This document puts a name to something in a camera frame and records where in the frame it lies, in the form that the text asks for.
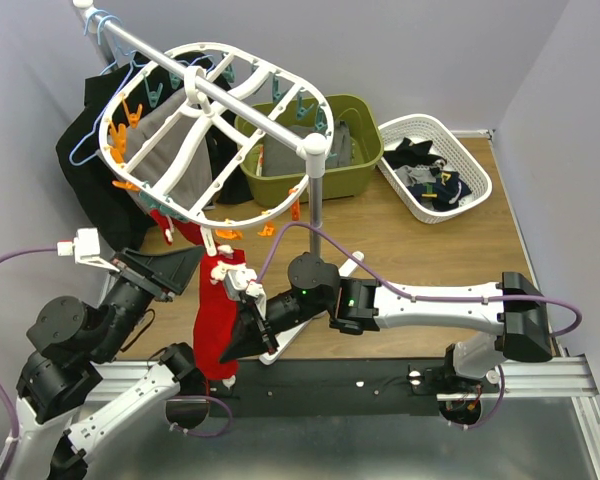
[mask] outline wall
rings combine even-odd
[[[83,80],[101,62],[67,2],[0,2],[0,255],[53,246],[88,226],[54,146],[82,109]],[[38,311],[63,294],[96,301],[103,273],[36,254],[0,267],[0,379],[15,385]],[[0,450],[9,426],[0,403]]]
[[[495,140],[541,288],[584,310],[564,344],[600,388],[600,0],[569,3]]]
[[[360,95],[379,122],[423,112],[454,129],[498,124],[566,3],[97,2],[160,49],[228,43],[305,77],[325,94]],[[262,91],[262,101],[270,101],[270,88]]]

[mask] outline olive green plastic bin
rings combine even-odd
[[[364,192],[371,180],[371,172],[376,163],[383,154],[383,142],[378,131],[378,126],[373,118],[369,105],[361,98],[353,95],[332,95],[326,97],[331,111],[333,112],[334,122],[343,120],[349,126],[351,139],[353,143],[353,158],[351,166],[334,168],[327,170],[324,176],[323,197],[340,198],[359,195]],[[307,98],[302,101],[302,106],[309,108],[315,104],[314,98]],[[271,113],[273,103],[255,105],[254,108],[265,115]],[[302,125],[313,126],[315,122],[315,110],[302,120],[296,120],[296,101],[289,103],[286,110],[277,118],[277,122],[284,126]],[[251,136],[256,127],[246,120],[238,117],[236,119],[236,128],[246,136]],[[240,168],[247,176],[249,187],[255,201],[263,207],[271,208],[279,205],[289,195],[289,189],[293,188],[302,179],[302,174],[283,175],[279,177],[257,177],[256,166],[260,153],[260,145],[257,144],[247,155]],[[264,154],[265,162],[275,161],[267,159],[267,153]],[[307,192],[301,197],[300,201],[308,200]]]

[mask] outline white rack leg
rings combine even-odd
[[[360,261],[364,260],[364,253],[362,252],[353,252],[353,256]],[[341,277],[349,277],[353,274],[356,268],[358,268],[358,265],[353,260],[349,259],[342,264],[338,272],[340,273]],[[322,315],[324,315],[324,313],[316,315],[314,318],[321,317]],[[298,334],[307,325],[309,325],[309,322],[304,322],[298,325],[297,327],[292,328],[291,330],[287,330],[286,332],[278,334],[278,336],[276,337],[278,343],[280,344],[280,346],[278,347],[278,351],[273,355],[263,353],[262,355],[260,355],[260,361],[265,365],[271,365],[273,362],[275,362],[280,357],[280,355],[282,355],[282,353],[287,349],[287,347],[291,345],[293,339],[296,338]]]

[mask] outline white plastic basket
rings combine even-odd
[[[480,205],[491,195],[491,179],[487,173],[438,119],[423,114],[407,115],[383,123],[378,129],[384,141],[385,151],[395,150],[404,137],[408,137],[415,143],[432,140],[431,153],[447,160],[471,189],[471,195],[460,199],[458,208],[448,212],[430,210],[423,207],[411,195],[386,160],[380,159],[378,168],[411,213],[421,222],[429,224],[444,222]]]

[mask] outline metal pole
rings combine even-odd
[[[101,14],[97,14],[94,15],[94,18],[95,21],[99,22],[102,20],[103,16]],[[133,48],[143,53],[149,60],[153,60],[158,65],[166,68],[174,75],[177,75],[180,78],[184,79],[184,73],[187,67],[185,67],[181,63],[178,63],[176,60],[169,58],[160,50],[157,50],[151,45],[143,42],[135,35],[130,34],[120,25],[116,24],[113,21],[108,21],[104,24],[103,29],[108,30],[113,35],[116,35],[118,38],[123,40],[125,43],[131,45]],[[252,125],[255,125],[256,127],[264,130],[276,140],[283,143],[287,147],[292,148],[294,151],[302,145],[302,139],[298,137],[295,133],[287,130],[279,123],[274,122],[266,115],[263,115],[262,113],[250,107],[246,103],[243,103],[237,98],[231,96],[214,83],[204,78],[196,77],[196,87],[202,93],[209,95],[211,98],[218,101],[220,104],[227,107],[229,110],[237,113]]]
[[[312,227],[322,228],[322,177],[309,178],[309,223]],[[309,232],[310,252],[320,256],[320,235]]]

